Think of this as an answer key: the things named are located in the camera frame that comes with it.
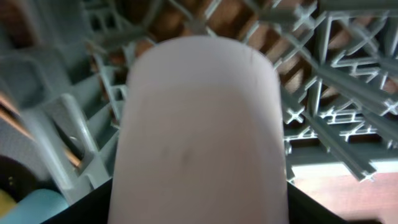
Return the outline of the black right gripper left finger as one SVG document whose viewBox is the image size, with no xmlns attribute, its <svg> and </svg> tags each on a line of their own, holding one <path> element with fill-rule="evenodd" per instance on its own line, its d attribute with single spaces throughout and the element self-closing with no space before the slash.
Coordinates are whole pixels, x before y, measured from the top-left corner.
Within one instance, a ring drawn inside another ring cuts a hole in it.
<svg viewBox="0 0 398 224">
<path fill-rule="evenodd" d="M 43 224 L 107 224 L 112 183 L 112 179 L 108 180 Z"/>
</svg>

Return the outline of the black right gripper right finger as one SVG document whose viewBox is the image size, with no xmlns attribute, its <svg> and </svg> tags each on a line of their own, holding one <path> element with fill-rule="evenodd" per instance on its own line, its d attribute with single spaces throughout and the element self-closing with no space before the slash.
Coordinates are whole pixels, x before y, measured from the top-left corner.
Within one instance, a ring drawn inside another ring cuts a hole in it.
<svg viewBox="0 0 398 224">
<path fill-rule="evenodd" d="M 287 194 L 290 224 L 348 223 L 289 182 L 287 183 Z"/>
</svg>

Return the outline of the blue plastic cup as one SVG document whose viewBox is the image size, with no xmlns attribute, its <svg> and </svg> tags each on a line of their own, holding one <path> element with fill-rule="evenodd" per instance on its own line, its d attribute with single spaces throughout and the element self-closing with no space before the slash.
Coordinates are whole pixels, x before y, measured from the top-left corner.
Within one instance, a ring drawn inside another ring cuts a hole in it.
<svg viewBox="0 0 398 224">
<path fill-rule="evenodd" d="M 31 192 L 1 218 L 1 224 L 43 223 L 69 207 L 65 198 L 49 189 Z"/>
</svg>

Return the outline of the yellow bowl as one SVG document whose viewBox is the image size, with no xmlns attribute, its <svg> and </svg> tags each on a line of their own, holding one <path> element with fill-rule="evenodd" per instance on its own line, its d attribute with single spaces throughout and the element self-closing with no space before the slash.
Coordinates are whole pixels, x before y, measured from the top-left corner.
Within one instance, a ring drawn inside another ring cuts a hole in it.
<svg viewBox="0 0 398 224">
<path fill-rule="evenodd" d="M 17 202 L 4 190 L 0 190 L 0 217 L 2 218 L 9 213 Z"/>
</svg>

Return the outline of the pink plastic cup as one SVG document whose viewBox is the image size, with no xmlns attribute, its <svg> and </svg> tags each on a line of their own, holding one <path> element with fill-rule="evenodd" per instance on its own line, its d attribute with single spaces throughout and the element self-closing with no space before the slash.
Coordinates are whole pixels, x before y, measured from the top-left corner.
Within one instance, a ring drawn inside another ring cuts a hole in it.
<svg viewBox="0 0 398 224">
<path fill-rule="evenodd" d="M 288 223 L 279 77 L 222 37 L 165 41 L 130 68 L 110 223 Z"/>
</svg>

